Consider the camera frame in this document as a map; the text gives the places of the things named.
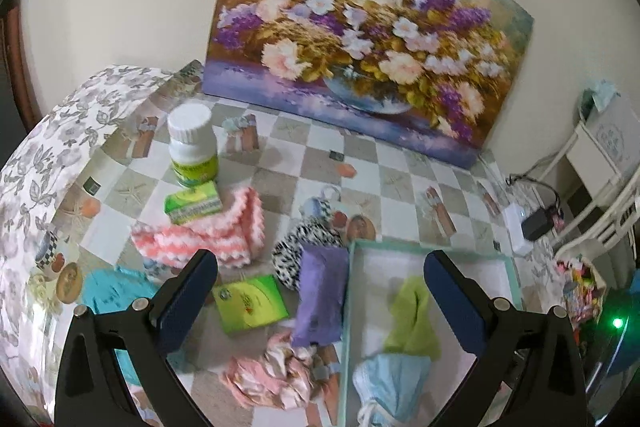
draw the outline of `pill bottle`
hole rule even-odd
[[[169,154],[181,185],[195,187],[218,174],[218,142],[211,126],[211,110],[187,102],[169,113]]]

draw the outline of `green cloth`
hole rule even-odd
[[[430,303],[431,294],[422,277],[404,281],[391,305],[396,325],[385,341],[385,352],[430,357],[433,361],[440,358],[440,342],[429,320]]]

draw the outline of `canvas painting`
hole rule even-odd
[[[514,0],[218,0],[203,90],[469,168],[532,26]]]

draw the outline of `metal bolt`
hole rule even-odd
[[[74,308],[74,317],[82,317],[86,313],[87,309],[88,308],[84,304],[78,304],[78,306]]]
[[[509,308],[511,308],[511,303],[507,299],[504,299],[502,297],[498,297],[494,301],[494,307],[495,307],[495,309],[500,310],[501,312],[505,312]]]
[[[559,319],[564,319],[566,317],[566,310],[562,308],[562,306],[554,306],[554,315]]]
[[[139,299],[136,299],[131,303],[131,307],[137,312],[141,312],[147,306],[149,306],[149,299],[145,297],[140,297]]]

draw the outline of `purple package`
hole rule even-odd
[[[306,243],[301,246],[300,305],[291,346],[329,346],[342,336],[349,251]]]

